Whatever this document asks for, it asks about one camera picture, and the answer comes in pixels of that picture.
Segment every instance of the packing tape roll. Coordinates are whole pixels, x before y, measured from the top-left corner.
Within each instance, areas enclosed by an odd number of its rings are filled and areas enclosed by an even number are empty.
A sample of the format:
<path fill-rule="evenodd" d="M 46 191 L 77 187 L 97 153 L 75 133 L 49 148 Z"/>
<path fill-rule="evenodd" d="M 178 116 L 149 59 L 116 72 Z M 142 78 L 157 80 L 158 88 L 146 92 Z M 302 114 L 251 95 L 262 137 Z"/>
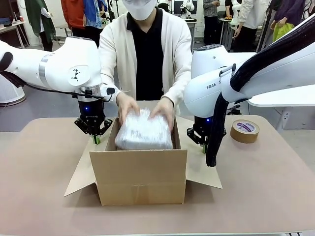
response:
<path fill-rule="evenodd" d="M 257 140 L 259 126 L 249 120 L 239 119 L 233 122 L 230 135 L 244 144 L 252 144 Z"/>

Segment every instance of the robot logo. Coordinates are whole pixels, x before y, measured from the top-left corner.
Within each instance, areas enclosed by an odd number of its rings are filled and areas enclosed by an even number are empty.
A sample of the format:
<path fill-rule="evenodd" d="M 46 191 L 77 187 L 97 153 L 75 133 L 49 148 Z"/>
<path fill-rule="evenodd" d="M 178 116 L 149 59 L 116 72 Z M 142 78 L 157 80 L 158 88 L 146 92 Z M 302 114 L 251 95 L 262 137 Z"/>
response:
<path fill-rule="evenodd" d="M 80 74 L 80 72 L 78 72 L 77 69 L 74 69 L 73 71 L 75 71 L 75 75 L 74 75 L 74 77 L 72 77 L 71 79 L 77 80 L 77 82 L 79 82 L 79 80 L 78 80 L 78 78 L 77 78 L 77 75 Z"/>
<path fill-rule="evenodd" d="M 207 89 L 211 89 L 213 88 L 214 86 L 217 86 L 215 83 L 211 84 L 211 85 L 207 85 Z"/>

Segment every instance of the hand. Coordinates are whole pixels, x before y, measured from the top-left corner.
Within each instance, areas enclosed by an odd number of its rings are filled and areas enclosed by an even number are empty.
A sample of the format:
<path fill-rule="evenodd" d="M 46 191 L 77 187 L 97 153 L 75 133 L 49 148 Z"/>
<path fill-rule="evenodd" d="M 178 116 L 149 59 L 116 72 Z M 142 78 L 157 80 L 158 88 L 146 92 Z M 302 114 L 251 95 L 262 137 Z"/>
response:
<path fill-rule="evenodd" d="M 140 115 L 140 108 L 137 102 L 125 93 L 120 92 L 117 95 L 116 103 L 119 107 L 118 115 L 121 125 L 126 121 L 127 114 L 130 112 L 130 110 L 134 110 L 137 115 Z"/>
<path fill-rule="evenodd" d="M 238 27 L 237 30 L 234 33 L 234 38 L 237 38 L 238 35 L 240 34 L 240 32 L 241 32 L 241 28 Z"/>
<path fill-rule="evenodd" d="M 287 21 L 287 17 L 284 17 L 282 20 L 278 22 L 279 28 L 283 27 Z"/>
<path fill-rule="evenodd" d="M 87 18 L 83 15 L 83 26 L 87 26 Z"/>
<path fill-rule="evenodd" d="M 275 26 L 276 26 L 276 21 L 274 20 L 271 25 L 270 25 L 270 29 L 271 30 L 274 30 L 275 29 Z"/>
<path fill-rule="evenodd" d="M 154 118 L 156 115 L 164 115 L 167 119 L 169 129 L 172 131 L 174 127 L 175 112 L 174 104 L 169 98 L 163 97 L 153 109 L 149 117 Z"/>

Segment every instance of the face mask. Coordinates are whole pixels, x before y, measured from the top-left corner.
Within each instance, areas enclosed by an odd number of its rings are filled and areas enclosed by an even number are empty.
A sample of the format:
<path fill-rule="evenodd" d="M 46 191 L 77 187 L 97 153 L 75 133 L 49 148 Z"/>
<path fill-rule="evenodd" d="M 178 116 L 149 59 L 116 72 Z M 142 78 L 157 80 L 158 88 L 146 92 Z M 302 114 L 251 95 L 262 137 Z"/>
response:
<path fill-rule="evenodd" d="M 153 11 L 156 0 L 122 0 L 123 4 L 132 17 L 138 21 L 143 21 L 149 17 Z"/>

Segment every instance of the red jacket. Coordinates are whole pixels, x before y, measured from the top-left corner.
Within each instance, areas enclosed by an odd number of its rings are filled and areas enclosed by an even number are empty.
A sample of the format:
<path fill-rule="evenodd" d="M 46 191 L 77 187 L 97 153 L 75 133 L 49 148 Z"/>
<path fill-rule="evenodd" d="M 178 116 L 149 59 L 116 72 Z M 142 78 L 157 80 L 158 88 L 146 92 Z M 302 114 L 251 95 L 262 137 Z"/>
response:
<path fill-rule="evenodd" d="M 83 29 L 83 0 L 61 0 L 61 6 L 68 25 Z"/>

